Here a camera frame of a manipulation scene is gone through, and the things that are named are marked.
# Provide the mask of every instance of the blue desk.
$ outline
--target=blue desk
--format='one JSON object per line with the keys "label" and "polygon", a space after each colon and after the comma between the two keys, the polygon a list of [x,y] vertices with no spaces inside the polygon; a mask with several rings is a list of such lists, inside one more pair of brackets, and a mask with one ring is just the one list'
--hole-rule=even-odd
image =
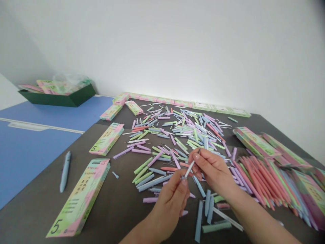
{"label": "blue desk", "polygon": [[79,107],[24,102],[0,111],[0,117],[67,129],[88,130],[112,104],[111,97],[92,97]]}
{"label": "blue desk", "polygon": [[8,124],[0,121],[0,209],[81,136],[52,129],[18,129]]}

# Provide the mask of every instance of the pen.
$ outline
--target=pen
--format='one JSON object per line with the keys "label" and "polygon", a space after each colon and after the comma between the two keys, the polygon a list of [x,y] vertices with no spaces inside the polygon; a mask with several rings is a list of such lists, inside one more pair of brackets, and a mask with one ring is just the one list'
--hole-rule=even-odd
{"label": "pen", "polygon": [[187,179],[187,176],[189,175],[189,173],[190,173],[190,171],[191,171],[191,169],[192,169],[194,163],[195,163],[195,161],[194,161],[194,159],[193,159],[193,162],[190,164],[189,168],[188,168],[187,171],[186,171],[186,174],[185,174],[185,176],[184,176],[185,179]]}
{"label": "pen", "polygon": [[60,192],[61,193],[64,191],[65,185],[67,184],[70,159],[71,159],[71,152],[69,151],[65,155],[65,161],[64,161],[64,165],[63,165],[63,172],[62,172],[61,184],[60,184]]}

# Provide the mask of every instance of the light blue pen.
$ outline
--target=light blue pen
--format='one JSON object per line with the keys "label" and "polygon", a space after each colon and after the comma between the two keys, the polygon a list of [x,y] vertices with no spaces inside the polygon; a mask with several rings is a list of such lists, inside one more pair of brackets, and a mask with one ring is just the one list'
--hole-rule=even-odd
{"label": "light blue pen", "polygon": [[61,193],[64,191],[65,185],[67,184],[70,159],[71,159],[71,152],[69,151],[65,155],[65,161],[64,161],[64,165],[63,165],[63,172],[62,172],[61,184],[60,184],[60,192]]}

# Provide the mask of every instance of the green box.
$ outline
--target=green box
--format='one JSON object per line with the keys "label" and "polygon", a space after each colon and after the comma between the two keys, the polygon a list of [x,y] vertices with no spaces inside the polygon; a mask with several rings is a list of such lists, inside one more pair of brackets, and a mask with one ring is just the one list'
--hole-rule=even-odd
{"label": "green box", "polygon": [[68,96],[32,93],[28,92],[27,90],[20,90],[18,92],[33,104],[64,107],[79,107],[81,104],[83,104],[89,98],[96,94],[91,84],[81,88],[80,90]]}

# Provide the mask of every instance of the hand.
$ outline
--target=hand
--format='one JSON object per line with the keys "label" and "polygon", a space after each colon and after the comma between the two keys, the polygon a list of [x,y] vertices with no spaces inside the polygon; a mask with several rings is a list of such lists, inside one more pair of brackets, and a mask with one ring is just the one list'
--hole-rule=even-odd
{"label": "hand", "polygon": [[182,216],[190,190],[186,179],[181,180],[186,169],[175,171],[169,182],[162,188],[153,210],[145,218],[148,225],[154,226],[152,233],[158,242],[166,240],[173,233]]}
{"label": "hand", "polygon": [[198,180],[202,180],[201,169],[207,183],[216,193],[226,200],[233,196],[238,186],[223,159],[206,149],[201,148],[200,154],[197,152],[198,148],[190,153],[189,163],[194,159],[192,170]]}

